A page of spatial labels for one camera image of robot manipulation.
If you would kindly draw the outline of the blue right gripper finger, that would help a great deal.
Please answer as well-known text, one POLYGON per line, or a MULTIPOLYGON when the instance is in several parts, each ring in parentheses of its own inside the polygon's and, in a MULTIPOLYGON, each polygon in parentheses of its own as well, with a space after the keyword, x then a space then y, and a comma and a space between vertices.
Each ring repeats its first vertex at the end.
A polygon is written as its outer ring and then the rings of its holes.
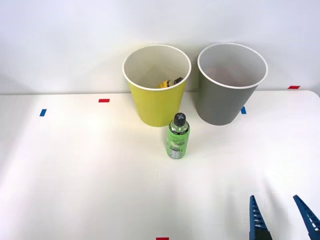
POLYGON ((254 195, 249 199, 249 225, 250 240, 272 240, 254 195))
POLYGON ((298 195, 294 195, 293 199, 301 214, 310 239, 320 240, 320 220, 298 195))

